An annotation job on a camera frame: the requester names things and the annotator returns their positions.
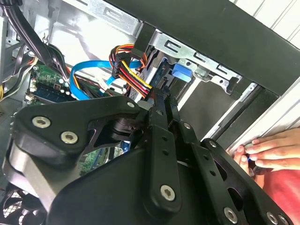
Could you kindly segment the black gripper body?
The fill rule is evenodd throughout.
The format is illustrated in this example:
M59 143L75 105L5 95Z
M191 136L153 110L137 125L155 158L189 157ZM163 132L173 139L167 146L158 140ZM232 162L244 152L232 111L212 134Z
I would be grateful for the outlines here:
M178 162L151 181L146 151L134 150L70 183L55 197L48 225L171 225L182 194Z

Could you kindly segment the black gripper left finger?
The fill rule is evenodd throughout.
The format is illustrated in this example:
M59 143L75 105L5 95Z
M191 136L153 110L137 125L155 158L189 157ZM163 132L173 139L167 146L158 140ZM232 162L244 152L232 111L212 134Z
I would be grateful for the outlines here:
M157 88L138 103L114 96L25 107L13 120L6 154L18 174L13 184L50 211L63 188L79 178L83 154L126 140L146 151L146 204L176 212L181 193L169 121L177 116L169 94Z

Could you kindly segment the person's right hand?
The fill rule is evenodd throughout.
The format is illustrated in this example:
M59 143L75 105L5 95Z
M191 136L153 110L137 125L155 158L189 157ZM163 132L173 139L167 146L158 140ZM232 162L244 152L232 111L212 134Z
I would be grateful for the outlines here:
M258 138L247 148L255 165L273 170L300 169L300 129L293 128L276 135Z

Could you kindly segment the person's left hand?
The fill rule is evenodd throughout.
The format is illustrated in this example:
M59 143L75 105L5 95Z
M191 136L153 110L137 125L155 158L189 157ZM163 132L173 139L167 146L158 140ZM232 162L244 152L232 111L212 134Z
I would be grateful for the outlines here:
M248 158L246 156L244 146L239 146L233 157L234 161L247 173L247 175L252 178L256 182L256 184L260 187L264 187L264 177L265 175L254 175L251 176L251 172L248 165Z

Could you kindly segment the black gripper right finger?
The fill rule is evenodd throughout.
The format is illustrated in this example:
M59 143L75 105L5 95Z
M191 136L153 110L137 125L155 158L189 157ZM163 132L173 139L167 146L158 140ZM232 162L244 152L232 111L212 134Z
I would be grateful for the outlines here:
M182 205L172 225L290 225L291 219L214 140L199 141L165 97L175 135Z

